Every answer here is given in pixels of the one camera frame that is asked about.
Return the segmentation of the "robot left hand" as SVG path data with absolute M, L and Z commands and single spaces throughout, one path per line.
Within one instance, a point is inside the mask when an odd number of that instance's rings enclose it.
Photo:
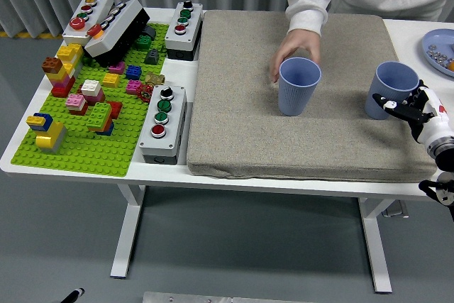
M 84 288 L 77 288 L 71 291 L 61 303 L 75 303 L 85 293 Z

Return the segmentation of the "person's right hand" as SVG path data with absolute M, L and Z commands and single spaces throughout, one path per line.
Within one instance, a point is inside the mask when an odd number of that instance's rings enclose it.
M 313 31 L 295 29 L 288 32 L 279 48 L 270 59 L 270 81 L 276 83 L 279 79 L 280 65 L 298 50 L 309 53 L 309 59 L 316 64 L 321 62 L 321 36 Z

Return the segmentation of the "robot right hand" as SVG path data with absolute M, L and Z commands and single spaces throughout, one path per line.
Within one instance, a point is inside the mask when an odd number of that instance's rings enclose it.
M 447 111 L 435 92 L 422 79 L 402 102 L 378 93 L 374 93 L 372 98 L 386 113 L 406 121 L 413 139 L 425 145 L 428 151 L 434 151 L 444 143 L 453 144 L 453 130 L 448 123 Z

